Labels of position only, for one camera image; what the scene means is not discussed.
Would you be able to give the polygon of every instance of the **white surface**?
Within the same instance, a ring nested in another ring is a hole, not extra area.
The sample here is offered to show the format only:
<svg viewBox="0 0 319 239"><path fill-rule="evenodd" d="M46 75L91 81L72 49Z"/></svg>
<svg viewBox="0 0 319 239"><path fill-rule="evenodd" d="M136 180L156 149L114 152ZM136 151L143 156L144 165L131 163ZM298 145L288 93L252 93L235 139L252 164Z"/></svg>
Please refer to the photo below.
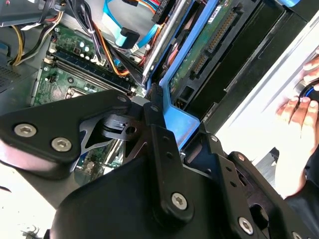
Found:
<svg viewBox="0 0 319 239"><path fill-rule="evenodd" d="M226 153L240 151L257 164L274 147L275 112L292 96L319 45L318 21L319 12L218 131Z"/></svg>
<svg viewBox="0 0 319 239"><path fill-rule="evenodd" d="M0 238L24 239L21 231L36 228L43 236L51 227L55 209L16 170L2 164L0 185L12 191L0 190Z"/></svg>

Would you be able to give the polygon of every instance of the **silver screw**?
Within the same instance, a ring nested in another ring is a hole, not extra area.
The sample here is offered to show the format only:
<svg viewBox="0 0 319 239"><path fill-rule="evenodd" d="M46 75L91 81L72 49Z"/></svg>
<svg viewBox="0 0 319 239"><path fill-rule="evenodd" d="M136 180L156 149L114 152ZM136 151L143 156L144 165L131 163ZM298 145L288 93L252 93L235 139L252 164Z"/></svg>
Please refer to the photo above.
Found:
<svg viewBox="0 0 319 239"><path fill-rule="evenodd" d="M185 210L187 208L186 198L180 193L173 193L171 201L180 210Z"/></svg>
<svg viewBox="0 0 319 239"><path fill-rule="evenodd" d="M296 232L293 232L293 237L294 239L302 239L302 237Z"/></svg>
<svg viewBox="0 0 319 239"><path fill-rule="evenodd" d="M156 112L159 111L159 109L158 109L156 106L151 106L151 109L152 109L153 111L156 111Z"/></svg>
<svg viewBox="0 0 319 239"><path fill-rule="evenodd" d="M240 217L238 219L238 223L241 229L248 235L252 235L254 233L253 227L251 226L250 222L246 218Z"/></svg>
<svg viewBox="0 0 319 239"><path fill-rule="evenodd" d="M51 143L52 147L59 152L67 152L70 151L72 144L71 142L62 137L55 138Z"/></svg>
<svg viewBox="0 0 319 239"><path fill-rule="evenodd" d="M245 161L245 157L241 154L238 154L238 158L241 160L241 161Z"/></svg>
<svg viewBox="0 0 319 239"><path fill-rule="evenodd" d="M217 142L217 141L218 141L217 137L216 137L216 136L214 136L214 135L212 135L212 136L211 136L211 139L212 139L212 140L214 140L215 142Z"/></svg>
<svg viewBox="0 0 319 239"><path fill-rule="evenodd" d="M28 123L21 123L14 127L16 135L21 137L32 137L36 134L36 128Z"/></svg>
<svg viewBox="0 0 319 239"><path fill-rule="evenodd" d="M122 102L126 102L126 99L125 99L124 96L118 96L118 99L119 99L120 101L122 101Z"/></svg>

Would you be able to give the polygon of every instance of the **green circuit board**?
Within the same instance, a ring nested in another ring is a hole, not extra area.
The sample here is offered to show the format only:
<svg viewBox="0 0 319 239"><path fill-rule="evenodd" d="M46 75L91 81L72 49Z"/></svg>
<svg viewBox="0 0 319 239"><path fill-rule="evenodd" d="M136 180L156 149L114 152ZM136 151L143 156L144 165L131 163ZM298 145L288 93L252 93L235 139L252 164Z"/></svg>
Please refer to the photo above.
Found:
<svg viewBox="0 0 319 239"><path fill-rule="evenodd" d="M213 12L212 16L208 20L208 23L202 30L201 34L197 38L196 42L193 44L192 48L190 49L188 55L183 60L181 66L179 67L178 71L172 78L172 80L169 83L169 90L170 94L174 94L175 90L178 88L178 85L180 84L181 80L187 75L187 73L194 67L194 63L197 61L197 59L202 54L202 50L206 47L207 43L209 42L210 38L213 34L215 34L216 29L226 16L227 12L231 8L232 0L223 0L220 5L218 5ZM223 29L226 29L227 26L221 27L219 31L223 31ZM211 40L210 45L213 45L215 42L218 43L219 34L216 35L216 37Z"/></svg>
<svg viewBox="0 0 319 239"><path fill-rule="evenodd" d="M58 25L55 28L51 41L56 43L58 47L80 56L81 54L89 56L91 59L95 55L93 43L86 39L85 35L81 36L80 32L67 28L63 25Z"/></svg>
<svg viewBox="0 0 319 239"><path fill-rule="evenodd" d="M76 94L70 95L71 90L75 91ZM96 84L89 83L60 68L44 63L33 92L32 105L43 105L104 90ZM110 164L105 164L109 151L110 149L107 146L94 148L80 157L76 167L76 180L81 185L103 175L106 166L109 168L121 166L121 162L116 160Z"/></svg>
<svg viewBox="0 0 319 239"><path fill-rule="evenodd" d="M43 64L42 73L37 81L34 106L67 98L69 89L79 90L84 94L103 91L101 87L67 73L49 64Z"/></svg>

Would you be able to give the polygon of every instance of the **hand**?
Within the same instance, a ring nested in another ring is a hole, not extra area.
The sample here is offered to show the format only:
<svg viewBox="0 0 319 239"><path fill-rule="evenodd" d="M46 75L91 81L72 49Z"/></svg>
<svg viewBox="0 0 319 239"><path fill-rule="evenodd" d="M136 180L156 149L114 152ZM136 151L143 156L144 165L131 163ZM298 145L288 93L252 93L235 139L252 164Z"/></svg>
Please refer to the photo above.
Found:
<svg viewBox="0 0 319 239"><path fill-rule="evenodd" d="M307 75L305 75L304 81L309 83L319 79L319 57L304 65L304 70L310 71L307 73ZM319 84L314 86L314 90L319 91Z"/></svg>
<svg viewBox="0 0 319 239"><path fill-rule="evenodd" d="M299 192L306 183L304 168L318 146L318 102L304 97L292 98L277 112L279 159L276 166L276 188L283 197Z"/></svg>

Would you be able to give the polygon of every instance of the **fingernail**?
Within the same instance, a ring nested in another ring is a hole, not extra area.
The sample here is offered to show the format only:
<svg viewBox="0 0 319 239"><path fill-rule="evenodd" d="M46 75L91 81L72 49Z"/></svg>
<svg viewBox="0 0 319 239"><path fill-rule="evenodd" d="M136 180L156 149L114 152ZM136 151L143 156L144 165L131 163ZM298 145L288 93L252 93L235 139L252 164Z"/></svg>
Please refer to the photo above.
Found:
<svg viewBox="0 0 319 239"><path fill-rule="evenodd" d="M306 82L309 82L309 81L311 81L313 78L311 77L311 76L309 76L309 75L306 75L305 77L304 77L304 81L306 81Z"/></svg>
<svg viewBox="0 0 319 239"><path fill-rule="evenodd" d="M303 97L303 103L307 103L310 101L310 98L309 97Z"/></svg>
<svg viewBox="0 0 319 239"><path fill-rule="evenodd" d="M298 101L299 100L299 97L297 97L297 96L294 96L292 99L291 99L291 101Z"/></svg>
<svg viewBox="0 0 319 239"><path fill-rule="evenodd" d="M304 70L305 71L311 70L312 66L313 66L312 63L308 63L308 64L304 65Z"/></svg>
<svg viewBox="0 0 319 239"><path fill-rule="evenodd" d="M311 101L310 102L310 107L316 107L318 105L317 101Z"/></svg>

